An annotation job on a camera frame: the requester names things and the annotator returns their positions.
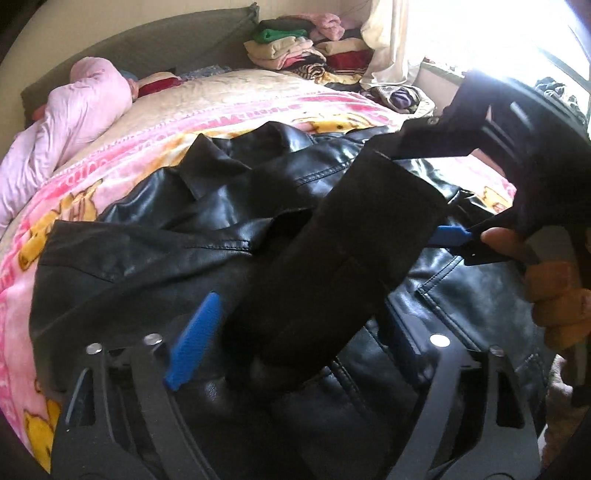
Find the wall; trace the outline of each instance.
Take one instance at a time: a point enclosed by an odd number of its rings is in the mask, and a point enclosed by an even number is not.
[[[434,73],[423,64],[414,82],[417,87],[435,102],[437,115],[441,115],[443,109],[452,102],[459,88],[459,77],[454,79],[454,83],[448,78],[449,75],[451,74],[446,72]]]
[[[54,66],[112,35],[160,18],[252,0],[48,0],[0,64],[0,158],[23,128],[20,93]],[[339,13],[341,0],[257,0],[261,19],[298,12]]]

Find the cartoon print blanket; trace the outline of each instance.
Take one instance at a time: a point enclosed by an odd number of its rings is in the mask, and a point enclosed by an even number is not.
[[[378,125],[400,128],[403,120],[361,95],[342,92],[225,104],[121,138],[47,181],[20,216],[0,261],[0,408],[39,463],[49,471],[60,406],[36,384],[28,317],[37,259],[56,219],[95,220],[153,171],[178,164],[199,134],[232,138],[267,121],[308,132],[346,132]],[[446,159],[445,169],[491,209],[510,205],[510,185],[477,159]],[[464,179],[463,170],[469,172]]]

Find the folded clothes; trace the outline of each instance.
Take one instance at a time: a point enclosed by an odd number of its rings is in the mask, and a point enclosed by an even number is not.
[[[323,77],[326,73],[326,69],[322,63],[312,63],[290,69],[290,72],[295,73],[298,77],[301,77],[304,80],[316,80]]]
[[[311,46],[312,41],[305,37],[284,37],[271,43],[257,43],[254,40],[244,43],[250,55],[263,60],[275,60],[286,53],[294,53]]]
[[[301,57],[295,57],[296,59],[298,59],[297,61],[295,61],[294,63],[291,63],[290,65],[286,64],[283,66],[284,69],[288,69],[291,70],[292,68],[297,68],[297,67],[301,67],[302,65],[310,65],[313,63],[320,63],[320,64],[325,64],[326,62],[326,58],[324,57],[324,55],[315,55],[313,53],[304,53]]]
[[[177,87],[182,85],[184,82],[179,80],[176,77],[156,80],[155,82],[148,83],[144,85],[142,88],[139,89],[138,98],[145,97],[146,95],[150,95],[152,93],[161,92],[162,90],[166,90],[167,88]]]
[[[329,40],[340,40],[345,29],[340,24],[340,18],[335,14],[298,14],[287,15],[280,18],[301,18],[311,21],[316,28],[310,32],[310,38],[323,38]]]
[[[384,106],[404,115],[426,116],[435,110],[435,103],[414,86],[385,85],[373,87],[369,93]]]
[[[304,20],[302,18],[274,18],[272,20],[261,20],[256,26],[257,31],[269,30],[281,30],[281,31],[294,31],[294,30],[306,30],[310,33],[316,28],[316,26],[310,20]]]
[[[347,53],[348,51],[369,50],[367,43],[365,43],[360,38],[347,38],[346,40],[325,41],[323,43],[318,43],[318,45],[316,45],[316,48],[327,57],[339,53]]]
[[[363,75],[367,68],[363,69],[334,69],[333,67],[328,67],[327,70],[330,73],[334,73],[335,75]]]
[[[334,73],[324,72],[321,78],[316,79],[316,83],[325,85],[327,83],[341,83],[343,85],[354,85],[359,83],[362,75],[335,75]]]
[[[326,63],[334,69],[367,69],[374,52],[372,50],[347,51],[327,58]]]
[[[252,39],[258,43],[271,43],[285,37],[306,37],[306,30],[272,30],[266,28],[260,32],[255,32]]]
[[[312,31],[310,31],[310,35],[308,36],[311,40],[314,41],[314,43],[321,43],[328,40],[328,38],[326,38],[323,34],[318,32],[317,29],[313,29]],[[345,30],[345,33],[343,33],[343,36],[340,39],[345,40],[347,38],[363,38],[363,35],[361,34],[361,29],[350,28],[348,30]]]
[[[298,55],[297,57],[287,57],[285,62],[283,62],[283,70],[289,69],[295,63],[301,63],[302,65],[307,65],[305,61],[305,55]]]
[[[385,106],[398,113],[414,113],[421,101],[420,95],[413,87],[400,85],[383,85],[370,89],[377,95]]]
[[[248,54],[248,58],[250,58],[255,65],[258,65],[259,67],[263,67],[264,69],[281,70],[282,68],[285,67],[286,60],[293,58],[293,57],[305,56],[307,54],[317,55],[322,59],[322,61],[326,61],[325,56],[322,55],[322,53],[320,53],[315,48],[304,48],[303,50],[296,51],[293,53],[285,53],[281,57],[278,57],[273,60],[258,59],[256,57],[253,57],[250,54]]]

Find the headboard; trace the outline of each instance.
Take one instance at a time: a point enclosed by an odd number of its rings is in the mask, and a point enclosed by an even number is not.
[[[21,92],[25,124],[56,87],[70,81],[70,69],[84,57],[103,57],[139,78],[175,69],[186,73],[219,64],[252,67],[243,43],[258,23],[256,3],[244,8],[195,12],[130,28],[71,56]]]

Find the screw head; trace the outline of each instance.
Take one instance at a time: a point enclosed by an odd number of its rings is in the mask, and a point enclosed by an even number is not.
[[[97,353],[101,353],[103,351],[103,346],[100,343],[91,343],[86,347],[86,353],[88,355],[96,355]]]
[[[494,356],[505,356],[505,351],[498,345],[492,345],[488,351],[492,353]]]
[[[159,333],[150,333],[144,337],[144,345],[154,346],[162,342],[162,335]]]
[[[445,348],[450,345],[450,340],[445,335],[441,335],[441,333],[436,333],[435,335],[431,335],[429,337],[429,341],[439,348]]]

